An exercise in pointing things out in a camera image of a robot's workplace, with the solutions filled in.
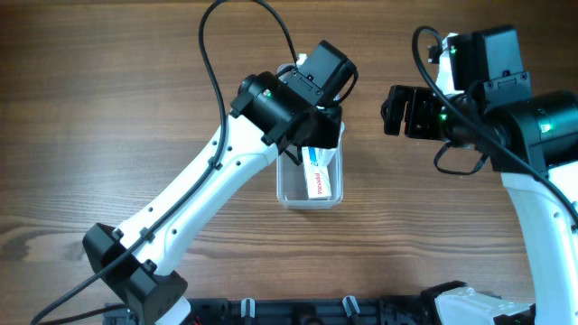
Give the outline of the white Panadol box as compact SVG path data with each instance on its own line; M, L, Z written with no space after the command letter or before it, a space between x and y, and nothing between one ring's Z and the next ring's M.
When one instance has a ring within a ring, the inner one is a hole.
M322 149L311 146L301 148L303 172L309 200L324 200L331 197L329 164L336 148Z

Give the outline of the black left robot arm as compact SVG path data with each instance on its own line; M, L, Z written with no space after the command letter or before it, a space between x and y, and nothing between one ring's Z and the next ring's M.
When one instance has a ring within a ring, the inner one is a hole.
M248 76L199 155L147 207L117 227L83 237L93 271L142 324L180 324L191 306L176 268L209 220L288 147L333 149L340 138L340 91L355 64L326 41L302 63Z

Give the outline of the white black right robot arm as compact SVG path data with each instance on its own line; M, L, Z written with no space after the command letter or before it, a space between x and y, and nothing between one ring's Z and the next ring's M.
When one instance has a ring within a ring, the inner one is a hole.
M381 107L387 135L471 148L506 189L533 279L531 303L506 302L454 281L424 290L424 324L577 321L577 96L534 96L517 31L503 25L437 37L423 87L393 86Z

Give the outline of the clear plastic container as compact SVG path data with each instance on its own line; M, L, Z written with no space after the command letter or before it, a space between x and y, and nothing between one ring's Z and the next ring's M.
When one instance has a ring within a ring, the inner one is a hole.
M286 154L276 161L276 196L288 209L330 209L343 198L341 144L334 149L289 147L303 154L297 165Z

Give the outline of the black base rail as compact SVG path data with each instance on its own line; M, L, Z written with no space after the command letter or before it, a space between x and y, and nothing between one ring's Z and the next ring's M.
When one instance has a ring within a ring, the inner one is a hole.
M435 324L433 310L418 295L358 299L190 299L185 324Z

